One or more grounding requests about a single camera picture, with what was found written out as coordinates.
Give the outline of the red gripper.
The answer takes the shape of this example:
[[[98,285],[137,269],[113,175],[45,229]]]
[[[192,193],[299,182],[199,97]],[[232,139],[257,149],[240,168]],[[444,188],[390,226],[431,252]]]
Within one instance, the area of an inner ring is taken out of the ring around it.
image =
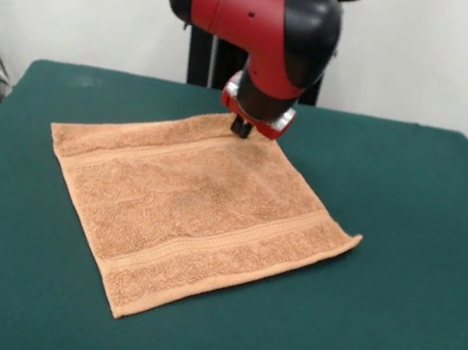
[[[232,133],[248,138],[252,129],[270,140],[278,139],[297,116],[297,99],[279,99],[266,95],[251,79],[250,73],[238,71],[225,84],[222,103],[237,116],[230,126]]]

